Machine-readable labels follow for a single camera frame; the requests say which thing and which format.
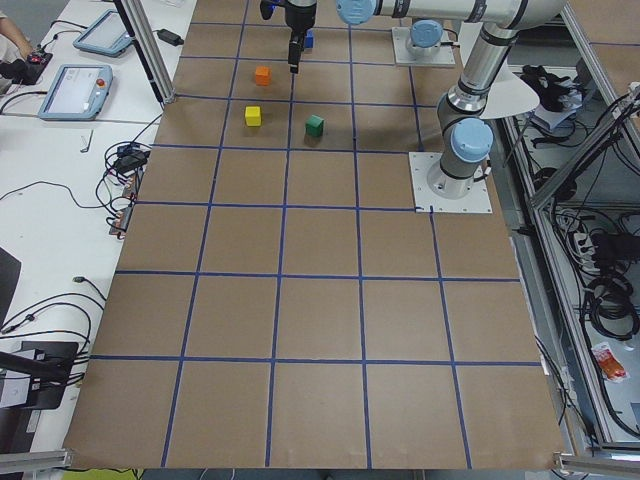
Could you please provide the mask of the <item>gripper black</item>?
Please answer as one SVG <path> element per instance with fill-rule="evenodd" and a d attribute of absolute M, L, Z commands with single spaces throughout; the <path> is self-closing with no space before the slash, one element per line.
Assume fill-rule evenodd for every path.
<path fill-rule="evenodd" d="M 284 2 L 285 22 L 291 29 L 292 42 L 288 47 L 288 65 L 292 74 L 299 72 L 299 63 L 305 50 L 307 32 L 315 24 L 316 0 L 286 0 Z"/>

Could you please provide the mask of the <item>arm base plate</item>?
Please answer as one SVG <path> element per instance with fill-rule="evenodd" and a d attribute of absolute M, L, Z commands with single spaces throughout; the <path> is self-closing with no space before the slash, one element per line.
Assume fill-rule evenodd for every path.
<path fill-rule="evenodd" d="M 491 214 L 492 205 L 483 171 L 463 180 L 442 170 L 440 152 L 410 152 L 414 210 L 417 213 Z"/>
<path fill-rule="evenodd" d="M 446 45 L 449 36 L 442 34 L 441 42 L 431 47 L 418 47 L 412 43 L 409 27 L 391 30 L 395 64 L 408 67 L 453 68 L 456 65 L 454 47 Z"/>

